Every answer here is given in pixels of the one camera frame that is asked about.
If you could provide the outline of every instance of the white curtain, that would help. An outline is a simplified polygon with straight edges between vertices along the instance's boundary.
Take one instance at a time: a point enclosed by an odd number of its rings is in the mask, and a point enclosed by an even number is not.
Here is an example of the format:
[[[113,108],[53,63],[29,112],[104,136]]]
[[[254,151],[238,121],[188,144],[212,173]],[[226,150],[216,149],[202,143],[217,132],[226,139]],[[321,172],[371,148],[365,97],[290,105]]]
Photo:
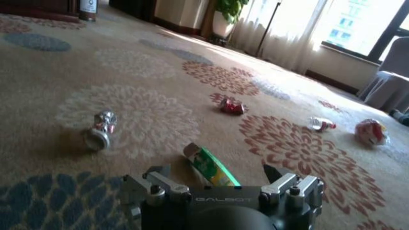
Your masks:
[[[328,9],[333,0],[282,0],[270,28],[256,53],[277,0],[252,0],[242,9],[232,44],[276,65],[305,73],[313,60],[314,47],[328,32]]]

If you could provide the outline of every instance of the crumpled plastic bag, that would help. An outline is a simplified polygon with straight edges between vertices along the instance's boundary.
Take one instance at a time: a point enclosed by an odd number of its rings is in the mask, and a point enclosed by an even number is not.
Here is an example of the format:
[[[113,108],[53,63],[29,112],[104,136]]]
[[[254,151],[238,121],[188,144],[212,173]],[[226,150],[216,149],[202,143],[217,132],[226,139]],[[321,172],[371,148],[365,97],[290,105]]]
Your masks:
[[[386,127],[374,119],[365,119],[356,125],[356,139],[369,146],[389,142]]]

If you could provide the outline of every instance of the window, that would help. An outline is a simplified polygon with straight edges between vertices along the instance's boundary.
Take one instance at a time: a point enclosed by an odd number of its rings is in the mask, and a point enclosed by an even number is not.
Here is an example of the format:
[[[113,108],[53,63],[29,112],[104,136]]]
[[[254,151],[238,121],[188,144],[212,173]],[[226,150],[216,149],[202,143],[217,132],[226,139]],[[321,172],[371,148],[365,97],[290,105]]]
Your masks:
[[[348,40],[348,39],[350,38],[350,34],[342,33],[341,38],[342,38],[344,40]]]
[[[409,36],[407,13],[409,0],[337,0],[329,12],[333,26],[322,44],[379,63],[391,42]]]
[[[330,37],[336,37],[338,35],[338,30],[332,30]]]

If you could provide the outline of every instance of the gray chair cover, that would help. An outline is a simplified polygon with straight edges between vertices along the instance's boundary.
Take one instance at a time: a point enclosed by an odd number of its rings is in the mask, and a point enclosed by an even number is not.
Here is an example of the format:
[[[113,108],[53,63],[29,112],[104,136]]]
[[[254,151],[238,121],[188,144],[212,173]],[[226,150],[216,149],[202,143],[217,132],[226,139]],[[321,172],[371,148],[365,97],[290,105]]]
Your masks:
[[[369,85],[358,92],[364,102],[385,112],[409,109],[409,37],[398,38]]]

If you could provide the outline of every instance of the red floral pattern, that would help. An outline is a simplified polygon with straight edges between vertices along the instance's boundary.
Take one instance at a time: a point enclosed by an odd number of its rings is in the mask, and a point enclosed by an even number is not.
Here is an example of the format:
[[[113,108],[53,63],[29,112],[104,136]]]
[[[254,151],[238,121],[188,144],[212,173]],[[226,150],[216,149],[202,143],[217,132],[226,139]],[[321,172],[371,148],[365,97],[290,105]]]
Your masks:
[[[54,21],[50,19],[16,16],[10,14],[8,14],[8,17],[10,19],[20,20],[25,23],[34,23],[41,26],[48,26],[48,27],[60,28],[60,29],[78,30],[86,26],[86,24],[84,23],[69,23],[69,22],[62,22],[62,21]]]
[[[326,107],[326,108],[329,108],[329,109],[333,109],[334,111],[337,111],[338,113],[341,113],[342,112],[342,110],[337,107],[337,106],[334,106],[333,104],[330,104],[329,102],[325,102],[325,101],[318,101],[320,102],[320,104],[324,106],[324,107]]]
[[[357,228],[357,230],[397,230],[393,227],[387,226],[382,221],[371,221],[368,220],[368,222],[361,223]]]
[[[10,20],[0,18],[0,33],[18,34],[18,33],[29,32],[30,30],[32,29],[26,25],[16,21],[10,21]]]
[[[234,105],[242,103],[240,100],[236,100],[234,97],[229,97],[225,94],[216,92],[210,95],[212,102],[214,102],[216,104],[220,104],[224,98],[228,98],[233,102]],[[249,111],[248,106],[244,104],[242,107],[244,107],[244,111],[248,112]]]
[[[326,187],[324,200],[334,203],[344,213],[349,214],[354,208],[368,216],[368,211],[383,207],[374,179],[318,133],[273,116],[248,116],[240,132],[246,137],[249,151],[262,156],[266,163],[301,175],[321,177]]]
[[[188,75],[200,80],[201,83],[217,87],[221,91],[233,94],[257,95],[260,93],[250,78],[253,75],[245,70],[232,68],[228,70],[220,66],[188,61],[182,64],[182,69]]]

